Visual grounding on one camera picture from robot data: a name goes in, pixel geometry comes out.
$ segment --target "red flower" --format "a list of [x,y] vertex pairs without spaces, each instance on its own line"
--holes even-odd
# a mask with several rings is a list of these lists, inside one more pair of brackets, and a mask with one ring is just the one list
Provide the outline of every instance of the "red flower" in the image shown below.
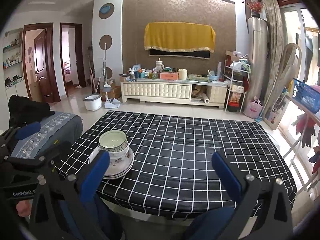
[[263,8],[263,4],[261,2],[255,2],[255,1],[251,1],[246,3],[247,6],[249,6],[250,10],[252,12],[256,12],[256,13],[261,13],[262,8]]

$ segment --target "stack of plates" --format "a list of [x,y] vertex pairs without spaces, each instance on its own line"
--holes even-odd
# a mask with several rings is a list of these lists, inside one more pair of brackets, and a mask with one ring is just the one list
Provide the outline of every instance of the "stack of plates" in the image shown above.
[[[101,148],[98,146],[93,150],[93,152],[89,156],[89,164],[92,160],[97,156],[97,154],[101,151]],[[128,153],[125,155],[123,161],[119,163],[110,163],[108,169],[106,170],[103,178],[104,179],[118,179],[129,172],[133,165],[133,151],[129,147]]]

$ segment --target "laundry basket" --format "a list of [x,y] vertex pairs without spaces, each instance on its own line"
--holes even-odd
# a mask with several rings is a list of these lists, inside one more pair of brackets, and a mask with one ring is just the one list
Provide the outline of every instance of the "laundry basket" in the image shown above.
[[320,93],[295,78],[293,80],[292,98],[308,108],[313,114],[316,114],[320,109]]
[[90,111],[96,111],[102,107],[102,100],[100,94],[88,95],[83,99],[83,101],[85,108]]

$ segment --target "brown wooden door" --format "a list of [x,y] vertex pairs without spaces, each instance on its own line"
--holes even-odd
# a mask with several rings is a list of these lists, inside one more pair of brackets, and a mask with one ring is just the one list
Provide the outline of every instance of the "brown wooden door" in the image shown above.
[[84,67],[83,67],[83,55],[82,55],[82,25],[75,24],[75,48],[76,48],[76,64],[78,72],[79,85],[83,88],[86,87]]
[[46,54],[45,45],[46,30],[43,30],[34,40],[35,69],[43,101],[52,103],[54,100],[49,77],[50,74],[46,64],[48,57]]

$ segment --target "blue plastic basket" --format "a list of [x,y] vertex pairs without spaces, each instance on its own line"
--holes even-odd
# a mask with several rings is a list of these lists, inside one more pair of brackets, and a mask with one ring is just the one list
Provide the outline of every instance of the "blue plastic basket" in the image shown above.
[[308,108],[312,113],[317,113],[320,109],[320,93],[305,83],[294,80],[292,98]]

